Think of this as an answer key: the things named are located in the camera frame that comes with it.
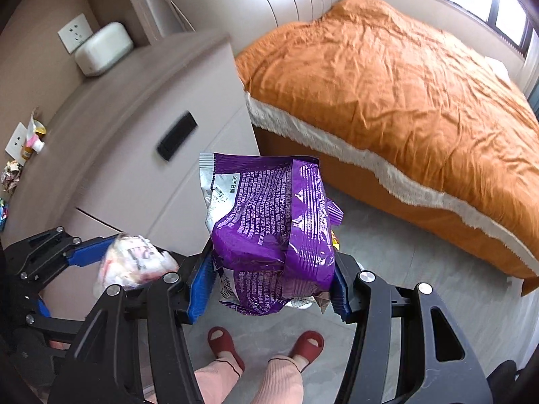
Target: white bottle cap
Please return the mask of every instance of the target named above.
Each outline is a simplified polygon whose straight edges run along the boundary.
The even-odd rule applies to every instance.
[[[34,149],[34,151],[36,151],[36,153],[38,154],[39,152],[41,152],[41,150],[43,149],[43,146],[45,145],[45,143],[43,141],[41,141],[40,139],[37,139],[33,144],[32,144],[32,148]]]

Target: black drawer handle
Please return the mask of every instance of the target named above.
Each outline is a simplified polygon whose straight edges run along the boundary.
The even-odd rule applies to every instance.
[[[161,143],[157,146],[157,153],[165,161],[170,161],[183,142],[197,127],[198,124],[195,118],[193,118],[193,115],[189,111],[186,111],[163,137]]]

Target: purple snack bag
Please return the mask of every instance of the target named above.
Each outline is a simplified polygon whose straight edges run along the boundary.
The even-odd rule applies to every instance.
[[[329,290],[330,220],[342,212],[325,197],[317,159],[200,154],[200,186],[222,303],[261,315]]]

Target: white device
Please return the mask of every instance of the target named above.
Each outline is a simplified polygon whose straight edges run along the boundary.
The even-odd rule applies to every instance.
[[[75,61],[86,76],[99,76],[133,50],[133,41],[120,23],[110,23],[75,52]]]

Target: tile floor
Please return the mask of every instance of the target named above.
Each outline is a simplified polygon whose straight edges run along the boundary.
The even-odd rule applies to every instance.
[[[506,359],[521,363],[539,317],[539,293],[520,298],[519,281],[507,278],[489,264],[335,189],[328,187],[327,194],[344,211],[343,224],[335,229],[343,252],[391,284],[412,288],[423,280],[431,283],[459,322],[487,374]],[[355,326],[342,323],[331,308],[322,315],[316,306],[246,317],[220,305],[217,294],[214,290],[207,312],[185,334],[195,369],[212,360],[206,343],[212,326],[225,326],[237,342],[247,370],[225,403],[250,403],[268,359],[286,354],[296,337],[308,329],[324,335],[325,349],[304,372],[304,402],[334,401]],[[394,394],[398,354],[396,332],[385,399]]]

